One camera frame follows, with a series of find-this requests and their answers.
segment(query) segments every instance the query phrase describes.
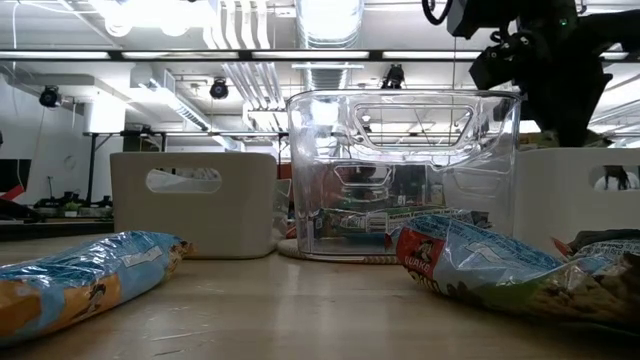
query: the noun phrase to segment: cable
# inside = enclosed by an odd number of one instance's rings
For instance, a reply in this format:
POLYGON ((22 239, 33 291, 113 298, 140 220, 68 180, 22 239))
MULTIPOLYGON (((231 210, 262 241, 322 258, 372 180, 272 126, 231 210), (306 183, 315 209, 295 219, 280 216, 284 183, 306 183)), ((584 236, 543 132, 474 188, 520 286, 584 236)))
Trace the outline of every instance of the cable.
POLYGON ((24 185, 22 184, 22 179, 20 178, 20 159, 16 159, 16 162, 18 163, 18 165, 16 166, 16 176, 18 177, 18 184, 20 184, 22 191, 24 191, 24 185))
MULTIPOLYGON (((13 28, 13 48, 17 49, 18 48, 18 32, 16 31, 16 10, 18 10, 18 6, 20 6, 20 2, 18 1, 18 3, 16 3, 15 5, 13 5, 13 12, 11 15, 11 25, 13 28)), ((13 72, 16 71, 16 62, 13 62, 13 72)))
POLYGON ((447 2, 444 5, 444 9, 442 10, 442 14, 440 14, 439 18, 436 18, 433 15, 433 9, 431 9, 430 6, 430 0, 422 0, 422 11, 424 12, 424 16, 427 17, 427 20, 429 20, 429 22, 432 25, 440 25, 444 22, 444 20, 447 18, 447 15, 449 15, 449 11, 451 10, 451 5, 453 4, 453 0, 446 0, 447 2))
POLYGON ((491 41, 495 43, 502 44, 507 41, 509 36, 510 35, 509 35, 508 25, 502 25, 500 26, 499 30, 491 33, 491 35, 489 36, 489 39, 491 39, 491 41))
POLYGON ((98 14, 98 11, 96 11, 96 10, 90 10, 90 11, 58 10, 58 9, 53 9, 53 8, 46 7, 46 6, 43 6, 43 5, 40 5, 40 4, 34 4, 34 3, 28 3, 28 2, 25 2, 25 3, 18 2, 16 5, 20 5, 20 4, 37 7, 37 8, 42 9, 42 10, 47 10, 47 11, 51 11, 51 12, 55 12, 55 13, 59 13, 59 14, 98 14))
POLYGON ((33 158, 31 159, 31 167, 34 167, 36 164, 36 157, 38 156, 38 151, 40 150, 40 138, 42 136, 42 128, 44 125, 44 115, 45 115, 45 111, 44 111, 44 106, 42 107, 42 118, 40 119, 40 128, 38 129, 38 137, 36 139, 36 149, 33 153, 33 158))

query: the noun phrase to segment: ceiling pipe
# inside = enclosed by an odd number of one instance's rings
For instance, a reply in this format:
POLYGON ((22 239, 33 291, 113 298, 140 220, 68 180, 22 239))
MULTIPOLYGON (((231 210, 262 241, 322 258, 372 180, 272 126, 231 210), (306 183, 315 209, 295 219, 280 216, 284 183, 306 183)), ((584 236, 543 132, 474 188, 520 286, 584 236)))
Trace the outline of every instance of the ceiling pipe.
MULTIPOLYGON (((265 41, 266 44, 269 44, 269 40, 267 38, 267 7, 264 2, 261 0, 256 1, 256 34, 258 36, 258 43, 260 44, 261 49, 265 49, 265 41)), ((277 109, 278 108, 278 99, 275 96, 275 92, 273 91, 273 85, 269 82, 269 77, 267 76, 267 72, 269 71, 267 64, 258 63, 254 64, 256 67, 256 72, 260 77, 260 81, 264 85, 267 95, 269 96, 269 108, 277 109)))
MULTIPOLYGON (((204 28, 204 30, 202 31, 202 39, 209 49, 218 48, 213 38, 212 28, 204 28)), ((240 84, 240 80, 238 80, 236 74, 229 68, 229 64, 222 64, 222 70, 224 70, 225 74, 227 74, 229 79, 231 79, 231 82, 233 82, 233 84, 235 85, 236 89, 240 93, 240 96, 242 96, 245 101, 249 102, 249 95, 247 95, 245 88, 240 84)))
MULTIPOLYGON (((210 12, 209 17, 212 19, 211 27, 210 27, 211 38, 209 38, 209 36, 206 34, 207 29, 205 29, 205 34, 204 34, 205 42, 207 42, 207 46, 209 46, 212 49, 219 48, 222 50, 226 50, 229 47, 227 45, 227 41, 225 40, 224 35, 222 34, 222 12, 221 12, 222 10, 221 10, 220 0, 209 0, 209 8, 210 8, 210 10, 208 10, 210 12)), ((240 71, 237 67, 237 64, 224 63, 222 64, 222 69, 224 70, 225 74, 227 74, 227 76, 231 79, 231 81, 233 81, 233 84, 236 86, 236 89, 238 89, 238 92, 240 92, 240 95, 245 100, 245 102, 249 104, 249 106, 252 108, 259 107, 260 104, 257 102, 257 99, 255 101, 252 100, 250 96, 251 92, 248 89, 248 85, 245 82, 243 82, 243 77, 240 75, 240 71)))
MULTIPOLYGON (((247 49, 255 49, 256 44, 253 42, 253 33, 251 31, 251 2, 249 0, 240 0, 240 5, 242 7, 242 42, 247 49)), ((253 86, 253 89, 256 92, 256 96, 258 97, 258 101, 260 101, 260 107, 262 109, 267 109, 268 104, 265 96, 262 94, 262 90, 260 89, 260 84, 256 80, 256 77, 253 75, 253 71, 251 71, 251 67, 247 63, 241 64, 244 69, 245 74, 247 74, 247 78, 249 82, 253 86)))
MULTIPOLYGON (((223 0, 226 5, 227 11, 227 23, 225 28, 225 38, 229 42, 231 49, 241 49, 238 38, 236 37, 236 2, 234 0, 223 0)), ((249 100, 254 108, 260 108, 261 103, 258 99, 258 95, 255 89, 251 88, 251 80, 249 80, 251 74, 247 74, 245 71, 240 70, 238 64, 231 64, 231 70, 236 72, 236 76, 245 87, 249 100)))
MULTIPOLYGON (((269 37, 267 36, 267 0, 256 0, 256 10, 256 17, 258 19, 258 43, 260 44, 261 49, 269 49, 271 48, 271 45, 269 44, 269 37)), ((265 77, 268 78, 265 80, 271 83, 275 108, 284 109, 284 97, 282 96, 282 90, 280 88, 280 82, 278 80, 278 74, 276 73, 275 64, 272 62, 266 64, 262 63, 260 64, 260 66, 263 69, 265 77)))

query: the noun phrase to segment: round base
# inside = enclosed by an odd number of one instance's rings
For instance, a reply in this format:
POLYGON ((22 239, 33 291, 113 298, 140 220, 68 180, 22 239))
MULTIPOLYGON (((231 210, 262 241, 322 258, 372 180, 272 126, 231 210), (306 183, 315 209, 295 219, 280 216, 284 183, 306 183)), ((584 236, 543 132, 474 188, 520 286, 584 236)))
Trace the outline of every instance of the round base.
POLYGON ((298 250, 298 240, 287 239, 278 242, 278 253, 301 260, 326 261, 343 264, 400 265, 393 255, 314 255, 298 250))

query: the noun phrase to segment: green object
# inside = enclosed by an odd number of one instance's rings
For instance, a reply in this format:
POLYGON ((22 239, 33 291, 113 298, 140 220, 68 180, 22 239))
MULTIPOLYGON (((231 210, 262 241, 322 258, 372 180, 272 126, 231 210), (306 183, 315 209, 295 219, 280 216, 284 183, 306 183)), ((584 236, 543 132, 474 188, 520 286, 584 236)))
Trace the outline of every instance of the green object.
POLYGON ((488 214, 446 208, 437 205, 407 206, 355 212, 340 209, 322 209, 316 217, 316 228, 321 237, 341 237, 348 234, 388 233, 419 216, 439 214, 467 221, 479 226, 488 223, 488 214))
POLYGON ((74 202, 69 202, 64 204, 62 207, 64 211, 78 211, 80 209, 80 204, 76 204, 74 202))

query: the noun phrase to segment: snack bag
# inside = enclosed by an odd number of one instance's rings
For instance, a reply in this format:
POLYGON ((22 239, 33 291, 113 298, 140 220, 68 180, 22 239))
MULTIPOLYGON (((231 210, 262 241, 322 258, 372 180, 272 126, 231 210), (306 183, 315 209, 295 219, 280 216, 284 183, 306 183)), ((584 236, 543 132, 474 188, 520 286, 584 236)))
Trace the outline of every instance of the snack bag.
POLYGON ((191 246, 124 232, 50 257, 0 267, 0 346, 58 331, 150 290, 191 246))
POLYGON ((640 331, 640 239, 590 242, 563 262, 435 215, 411 220, 395 236, 400 263, 439 294, 513 314, 640 331))

